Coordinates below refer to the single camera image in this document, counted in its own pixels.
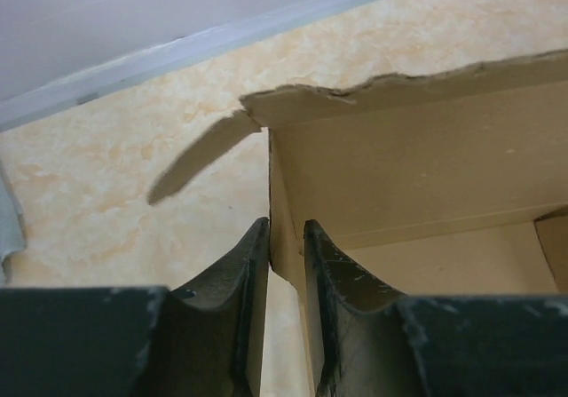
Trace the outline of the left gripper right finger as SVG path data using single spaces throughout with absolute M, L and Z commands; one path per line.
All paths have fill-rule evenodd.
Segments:
M 564 396 L 564 296 L 416 296 L 304 226 L 318 396 Z

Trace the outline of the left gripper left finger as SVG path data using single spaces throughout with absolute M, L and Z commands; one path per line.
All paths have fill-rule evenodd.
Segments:
M 257 219 L 174 290 L 2 290 L 2 395 L 258 395 L 269 240 Z

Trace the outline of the brown cardboard box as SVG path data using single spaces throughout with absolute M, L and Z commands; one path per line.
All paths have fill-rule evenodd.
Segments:
M 298 297 L 300 392 L 315 393 L 304 226 L 408 296 L 567 299 L 567 53 L 348 89 L 242 96 L 154 182 L 157 204 L 269 133 L 269 269 Z

